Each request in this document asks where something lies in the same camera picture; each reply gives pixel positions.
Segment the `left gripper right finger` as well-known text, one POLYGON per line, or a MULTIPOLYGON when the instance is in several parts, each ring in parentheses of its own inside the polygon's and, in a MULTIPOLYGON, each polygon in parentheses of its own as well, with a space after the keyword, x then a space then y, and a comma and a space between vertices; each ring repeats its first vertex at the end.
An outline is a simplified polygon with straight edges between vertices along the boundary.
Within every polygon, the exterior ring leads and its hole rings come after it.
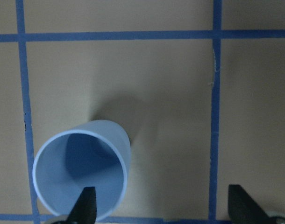
POLYGON ((228 216, 234 224, 269 224, 266 212, 241 185, 228 186, 228 216))

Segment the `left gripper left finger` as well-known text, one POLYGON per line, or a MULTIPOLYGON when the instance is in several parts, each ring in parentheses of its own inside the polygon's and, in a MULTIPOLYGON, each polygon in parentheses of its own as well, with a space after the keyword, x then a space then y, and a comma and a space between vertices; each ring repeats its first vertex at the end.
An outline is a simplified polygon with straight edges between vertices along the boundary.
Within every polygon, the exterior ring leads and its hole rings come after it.
POLYGON ((85 187, 69 213, 67 224, 94 224, 97 217, 95 187, 85 187))

